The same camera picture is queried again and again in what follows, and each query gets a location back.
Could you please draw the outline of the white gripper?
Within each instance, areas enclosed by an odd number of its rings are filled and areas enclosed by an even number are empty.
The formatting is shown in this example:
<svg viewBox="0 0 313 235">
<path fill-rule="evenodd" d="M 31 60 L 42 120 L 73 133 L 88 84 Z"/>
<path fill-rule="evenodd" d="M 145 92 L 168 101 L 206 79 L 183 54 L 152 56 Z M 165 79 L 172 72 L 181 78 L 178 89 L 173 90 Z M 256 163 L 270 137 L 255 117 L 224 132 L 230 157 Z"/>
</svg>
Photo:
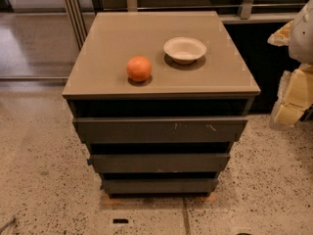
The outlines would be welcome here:
<svg viewBox="0 0 313 235">
<path fill-rule="evenodd" d="M 284 24 L 269 36 L 267 42 L 278 47 L 288 46 L 292 24 L 293 21 Z M 273 120 L 282 125 L 293 126 L 313 104 L 313 65 L 301 64 L 293 71 L 283 102 L 286 106 L 281 103 L 275 105 Z"/>
</svg>

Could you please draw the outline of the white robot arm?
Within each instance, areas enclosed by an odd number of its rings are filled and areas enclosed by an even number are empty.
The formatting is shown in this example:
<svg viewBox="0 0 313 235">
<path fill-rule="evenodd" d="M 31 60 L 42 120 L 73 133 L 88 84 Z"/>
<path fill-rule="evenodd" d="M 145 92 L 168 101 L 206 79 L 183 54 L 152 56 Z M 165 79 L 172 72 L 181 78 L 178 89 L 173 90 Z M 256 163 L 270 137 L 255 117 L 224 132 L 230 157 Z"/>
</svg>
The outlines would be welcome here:
<svg viewBox="0 0 313 235">
<path fill-rule="evenodd" d="M 300 62 L 293 72 L 284 71 L 270 118 L 273 129 L 287 130 L 313 105 L 313 0 L 292 21 L 272 33 L 267 42 L 287 46 L 289 56 Z"/>
</svg>

